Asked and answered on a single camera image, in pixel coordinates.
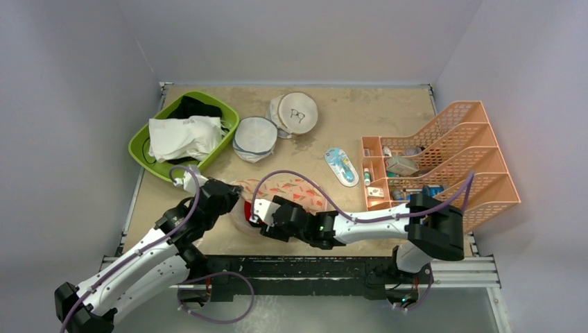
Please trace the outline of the floral mesh laundry bag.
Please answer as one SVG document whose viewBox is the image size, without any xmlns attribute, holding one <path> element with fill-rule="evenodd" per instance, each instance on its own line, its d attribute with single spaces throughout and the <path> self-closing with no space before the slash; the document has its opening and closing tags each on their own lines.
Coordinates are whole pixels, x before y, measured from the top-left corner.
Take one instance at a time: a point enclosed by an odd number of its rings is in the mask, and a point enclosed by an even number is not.
<svg viewBox="0 0 588 333">
<path fill-rule="evenodd" d="M 249 178 L 244 180 L 237 180 L 235 185 L 242 186 L 243 191 L 241 198 L 230 212 L 230 219 L 239 231 L 254 235 L 259 233 L 259 228 L 252 228 L 245 220 L 243 204 L 244 201 L 252 203 L 254 190 L 259 184 L 258 179 Z M 278 178 L 278 180 L 265 181 L 260 189 L 257 191 L 256 199 L 272 200 L 275 196 L 279 196 L 286 200 L 293 201 L 312 213 L 328 211 L 331 205 L 327 199 L 307 181 L 301 178 Z"/>
</svg>

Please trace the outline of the red bra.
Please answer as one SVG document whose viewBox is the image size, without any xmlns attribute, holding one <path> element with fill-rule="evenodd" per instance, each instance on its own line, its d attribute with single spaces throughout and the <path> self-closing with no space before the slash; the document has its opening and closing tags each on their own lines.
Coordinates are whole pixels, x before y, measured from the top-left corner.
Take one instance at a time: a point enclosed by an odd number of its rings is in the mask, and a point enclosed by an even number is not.
<svg viewBox="0 0 588 333">
<path fill-rule="evenodd" d="M 252 227 L 252 228 L 260 228 L 261 225 L 257 222 L 254 222 L 251 220 L 251 209 L 252 209 L 252 203 L 250 201 L 244 201 L 243 204 L 243 211 L 244 211 L 244 217 L 246 222 Z"/>
</svg>

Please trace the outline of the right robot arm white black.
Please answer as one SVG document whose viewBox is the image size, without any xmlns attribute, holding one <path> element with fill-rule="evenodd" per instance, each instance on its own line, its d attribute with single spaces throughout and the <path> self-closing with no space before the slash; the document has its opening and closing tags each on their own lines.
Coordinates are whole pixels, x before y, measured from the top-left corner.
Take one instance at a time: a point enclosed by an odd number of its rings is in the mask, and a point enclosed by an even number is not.
<svg viewBox="0 0 588 333">
<path fill-rule="evenodd" d="M 265 237 L 284 242 L 296 238 L 322 250 L 371 239 L 403 239 L 389 264 L 390 275 L 398 282 L 408 281 L 434 259 L 457 262 L 465 257 L 462 210 L 450 200 L 439 201 L 425 194 L 368 212 L 310 213 L 279 196 L 256 199 L 250 222 L 260 224 Z"/>
</svg>

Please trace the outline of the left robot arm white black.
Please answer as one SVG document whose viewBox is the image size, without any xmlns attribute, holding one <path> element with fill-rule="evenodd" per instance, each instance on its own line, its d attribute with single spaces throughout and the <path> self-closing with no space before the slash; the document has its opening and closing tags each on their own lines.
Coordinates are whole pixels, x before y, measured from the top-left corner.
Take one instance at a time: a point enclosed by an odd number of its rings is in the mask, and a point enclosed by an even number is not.
<svg viewBox="0 0 588 333">
<path fill-rule="evenodd" d="M 61 332 L 112 332 L 126 316 L 174 284 L 197 284 L 207 274 L 205 256 L 194 246 L 217 219 L 229 213 L 243 188 L 213 178 L 195 196 L 165 211 L 155 226 L 107 268 L 55 292 Z"/>
</svg>

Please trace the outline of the white round mesh laundry bag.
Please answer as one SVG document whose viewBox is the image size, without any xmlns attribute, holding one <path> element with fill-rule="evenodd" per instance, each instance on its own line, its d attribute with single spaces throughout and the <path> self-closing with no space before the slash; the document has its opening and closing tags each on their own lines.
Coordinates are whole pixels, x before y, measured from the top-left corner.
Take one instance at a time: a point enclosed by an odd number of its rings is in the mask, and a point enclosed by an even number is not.
<svg viewBox="0 0 588 333">
<path fill-rule="evenodd" d="M 233 137 L 234 152 L 244 161 L 256 163 L 270 156 L 277 142 L 277 127 L 264 117 L 240 121 Z"/>
</svg>

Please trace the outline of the beige glasses print laundry bag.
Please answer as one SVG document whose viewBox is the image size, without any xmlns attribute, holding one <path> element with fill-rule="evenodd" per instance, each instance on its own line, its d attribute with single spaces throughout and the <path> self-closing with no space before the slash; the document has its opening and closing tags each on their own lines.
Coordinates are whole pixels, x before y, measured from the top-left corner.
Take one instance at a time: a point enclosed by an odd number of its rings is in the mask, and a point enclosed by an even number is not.
<svg viewBox="0 0 588 333">
<path fill-rule="evenodd" d="M 276 125 L 279 138 L 291 139 L 315 127 L 318 106 L 308 94 L 291 92 L 272 99 L 265 117 Z"/>
</svg>

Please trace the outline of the blue toothbrush blister pack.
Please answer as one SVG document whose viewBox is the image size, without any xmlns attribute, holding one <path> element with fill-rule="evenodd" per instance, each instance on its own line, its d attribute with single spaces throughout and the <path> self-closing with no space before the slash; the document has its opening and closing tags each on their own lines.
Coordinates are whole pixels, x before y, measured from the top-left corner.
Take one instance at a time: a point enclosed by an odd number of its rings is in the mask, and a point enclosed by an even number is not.
<svg viewBox="0 0 588 333">
<path fill-rule="evenodd" d="M 339 147 L 329 148 L 325 152 L 325 162 L 329 165 L 338 181 L 345 187 L 354 187 L 359 178 L 356 169 L 346 152 Z"/>
</svg>

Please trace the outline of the small white box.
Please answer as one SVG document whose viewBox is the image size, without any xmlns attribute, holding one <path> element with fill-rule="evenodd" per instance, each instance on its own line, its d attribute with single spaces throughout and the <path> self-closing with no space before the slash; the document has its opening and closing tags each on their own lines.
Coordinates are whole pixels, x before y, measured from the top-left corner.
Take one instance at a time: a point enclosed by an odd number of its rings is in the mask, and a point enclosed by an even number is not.
<svg viewBox="0 0 588 333">
<path fill-rule="evenodd" d="M 384 198 L 385 193 L 384 190 L 380 187 L 366 187 L 366 192 L 368 197 L 372 198 Z"/>
</svg>

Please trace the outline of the white glue stick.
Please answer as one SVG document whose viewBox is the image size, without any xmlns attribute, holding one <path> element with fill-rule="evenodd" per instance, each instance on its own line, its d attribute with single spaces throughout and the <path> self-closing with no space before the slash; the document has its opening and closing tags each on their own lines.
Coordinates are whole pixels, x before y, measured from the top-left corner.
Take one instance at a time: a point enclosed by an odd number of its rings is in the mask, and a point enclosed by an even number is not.
<svg viewBox="0 0 588 333">
<path fill-rule="evenodd" d="M 370 170 L 368 168 L 364 168 L 363 169 L 363 178 L 364 178 L 364 185 L 366 187 L 369 187 L 371 184 L 371 174 L 370 174 Z"/>
</svg>

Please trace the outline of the white cloth in bin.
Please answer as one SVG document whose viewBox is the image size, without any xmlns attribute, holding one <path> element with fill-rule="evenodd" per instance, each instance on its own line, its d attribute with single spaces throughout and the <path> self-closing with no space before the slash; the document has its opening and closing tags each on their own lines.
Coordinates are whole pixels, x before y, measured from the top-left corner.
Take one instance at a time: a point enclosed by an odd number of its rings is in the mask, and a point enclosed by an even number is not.
<svg viewBox="0 0 588 333">
<path fill-rule="evenodd" d="M 157 162 L 190 157 L 202 162 L 228 134 L 220 117 L 191 116 L 186 119 L 150 119 L 147 153 Z"/>
</svg>

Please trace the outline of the grey box in organizer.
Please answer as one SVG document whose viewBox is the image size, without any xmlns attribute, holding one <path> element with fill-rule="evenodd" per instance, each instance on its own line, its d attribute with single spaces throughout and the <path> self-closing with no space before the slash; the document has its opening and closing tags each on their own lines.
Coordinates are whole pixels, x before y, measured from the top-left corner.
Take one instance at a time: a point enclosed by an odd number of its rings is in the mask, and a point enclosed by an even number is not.
<svg viewBox="0 0 588 333">
<path fill-rule="evenodd" d="M 389 157 L 384 162 L 386 171 L 394 173 L 400 177 L 408 177 L 419 171 L 416 162 L 400 155 Z"/>
</svg>

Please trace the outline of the blue can in organizer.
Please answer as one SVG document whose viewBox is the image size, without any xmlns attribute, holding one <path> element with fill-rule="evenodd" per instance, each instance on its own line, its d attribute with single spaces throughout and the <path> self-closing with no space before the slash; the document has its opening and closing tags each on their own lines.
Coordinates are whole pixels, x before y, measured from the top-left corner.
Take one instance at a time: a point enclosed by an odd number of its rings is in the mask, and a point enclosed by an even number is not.
<svg viewBox="0 0 588 333">
<path fill-rule="evenodd" d="M 434 197 L 443 191 L 444 187 L 442 185 L 423 185 L 418 188 L 391 187 L 390 197 L 393 200 L 410 200 L 411 196 L 416 194 L 425 194 Z"/>
</svg>

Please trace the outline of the black garment in bin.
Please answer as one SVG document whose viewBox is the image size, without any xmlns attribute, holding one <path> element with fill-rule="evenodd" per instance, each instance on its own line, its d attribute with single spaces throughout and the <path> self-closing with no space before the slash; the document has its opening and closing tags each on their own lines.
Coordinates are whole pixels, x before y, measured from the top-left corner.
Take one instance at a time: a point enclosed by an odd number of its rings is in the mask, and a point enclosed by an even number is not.
<svg viewBox="0 0 588 333">
<path fill-rule="evenodd" d="M 190 96 L 183 96 L 180 99 L 179 106 L 172 111 L 168 119 L 188 119 L 192 116 L 199 117 L 218 117 L 221 118 L 223 115 L 222 110 L 215 106 L 203 103 L 198 99 Z"/>
</svg>

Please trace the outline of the orange plastic file organizer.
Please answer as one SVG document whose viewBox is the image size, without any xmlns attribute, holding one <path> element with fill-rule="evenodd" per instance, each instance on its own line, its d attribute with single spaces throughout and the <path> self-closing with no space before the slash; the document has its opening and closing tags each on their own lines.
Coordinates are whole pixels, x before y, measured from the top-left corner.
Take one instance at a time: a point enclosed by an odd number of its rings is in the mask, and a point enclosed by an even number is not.
<svg viewBox="0 0 588 333">
<path fill-rule="evenodd" d="M 465 232 L 474 231 L 521 202 L 480 101 L 453 102 L 413 135 L 362 137 L 361 148 L 361 166 L 370 170 L 371 185 L 385 193 L 384 198 L 368 197 L 366 193 L 368 210 L 408 202 L 391 199 L 391 187 L 442 185 L 444 191 L 434 198 L 446 200 L 458 192 L 470 171 L 474 172 L 470 193 L 459 195 L 452 203 L 465 207 Z M 394 155 L 416 162 L 419 171 L 408 177 L 386 171 L 384 162 Z"/>
</svg>

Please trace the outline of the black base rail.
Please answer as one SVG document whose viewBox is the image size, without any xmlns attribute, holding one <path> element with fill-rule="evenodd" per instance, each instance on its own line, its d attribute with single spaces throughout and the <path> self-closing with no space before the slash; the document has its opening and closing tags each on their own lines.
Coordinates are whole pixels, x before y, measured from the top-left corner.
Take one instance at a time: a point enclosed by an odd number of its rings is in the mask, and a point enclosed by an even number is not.
<svg viewBox="0 0 588 333">
<path fill-rule="evenodd" d="M 178 298 L 190 305 L 231 302 L 235 296 L 361 296 L 408 306 L 432 282 L 426 265 L 416 274 L 391 257 L 210 255 L 193 269 Z"/>
</svg>

